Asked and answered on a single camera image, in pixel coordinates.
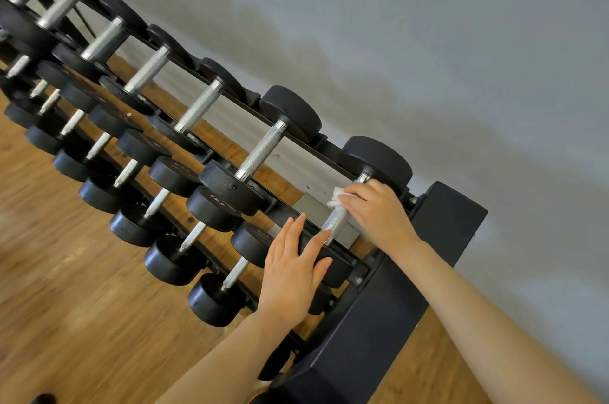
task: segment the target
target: person's right hand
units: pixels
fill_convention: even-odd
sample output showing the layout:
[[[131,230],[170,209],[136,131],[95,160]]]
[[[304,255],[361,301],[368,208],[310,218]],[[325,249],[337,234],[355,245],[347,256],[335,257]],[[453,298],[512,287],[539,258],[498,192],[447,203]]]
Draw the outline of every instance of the person's right hand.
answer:
[[[345,188],[345,192],[358,197],[340,194],[342,206],[351,213],[372,243],[392,259],[400,250],[421,243],[404,207],[389,186],[371,179],[366,184],[352,184]]]

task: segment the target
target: wall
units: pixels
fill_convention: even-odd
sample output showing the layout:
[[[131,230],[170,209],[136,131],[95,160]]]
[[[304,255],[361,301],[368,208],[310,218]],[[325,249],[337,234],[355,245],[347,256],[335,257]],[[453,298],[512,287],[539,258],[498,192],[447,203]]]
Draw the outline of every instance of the wall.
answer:
[[[397,149],[415,193],[487,207],[458,270],[609,401],[609,0],[127,1],[244,86],[301,94],[336,144]],[[246,149],[263,133],[224,101],[205,118]],[[289,141],[267,163],[322,201],[344,183]]]

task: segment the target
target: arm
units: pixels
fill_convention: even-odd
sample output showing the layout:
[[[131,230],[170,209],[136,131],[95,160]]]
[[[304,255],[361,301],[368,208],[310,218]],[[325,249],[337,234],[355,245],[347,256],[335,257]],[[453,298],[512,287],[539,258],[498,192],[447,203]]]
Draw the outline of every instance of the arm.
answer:
[[[309,241],[301,256],[298,238],[306,217],[291,218],[273,241],[264,265],[258,310],[181,377],[157,404],[242,404],[256,377],[288,332],[302,322],[332,262],[316,257],[329,232]]]
[[[404,271],[495,403],[598,403],[577,377],[468,284],[416,235],[393,191],[376,180],[340,195],[372,241]]]

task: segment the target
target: white wipe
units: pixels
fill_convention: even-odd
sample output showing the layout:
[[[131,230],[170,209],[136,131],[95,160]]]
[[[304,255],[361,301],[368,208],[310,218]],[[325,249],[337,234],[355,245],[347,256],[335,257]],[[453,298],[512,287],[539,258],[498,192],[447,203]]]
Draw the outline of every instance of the white wipe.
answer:
[[[334,193],[332,194],[332,199],[328,201],[328,206],[334,209],[342,208],[339,200],[339,195],[350,195],[352,197],[357,197],[356,194],[347,194],[344,188],[334,188]]]

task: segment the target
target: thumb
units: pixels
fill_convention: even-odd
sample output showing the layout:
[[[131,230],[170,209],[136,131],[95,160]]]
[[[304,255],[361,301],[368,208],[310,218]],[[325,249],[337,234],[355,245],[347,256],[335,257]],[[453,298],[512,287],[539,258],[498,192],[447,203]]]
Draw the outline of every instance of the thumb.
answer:
[[[316,263],[315,267],[313,268],[313,290],[317,290],[317,288],[321,284],[322,279],[324,279],[324,276],[328,272],[330,264],[332,264],[332,258],[330,258],[329,256],[327,256],[323,260],[319,260]]]

